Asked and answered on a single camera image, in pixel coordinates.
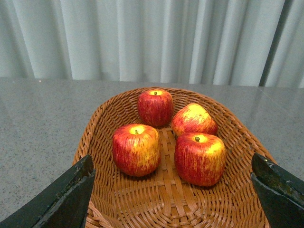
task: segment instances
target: curtain fold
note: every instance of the curtain fold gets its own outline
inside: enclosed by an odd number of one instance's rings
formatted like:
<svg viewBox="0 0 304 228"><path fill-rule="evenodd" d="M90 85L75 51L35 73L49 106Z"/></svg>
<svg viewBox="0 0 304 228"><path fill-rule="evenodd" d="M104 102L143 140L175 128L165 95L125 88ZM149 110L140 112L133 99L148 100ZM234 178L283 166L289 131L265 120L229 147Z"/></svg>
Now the curtain fold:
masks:
<svg viewBox="0 0 304 228"><path fill-rule="evenodd" d="M2 0L0 76L304 87L303 11L302 0Z"/></svg>

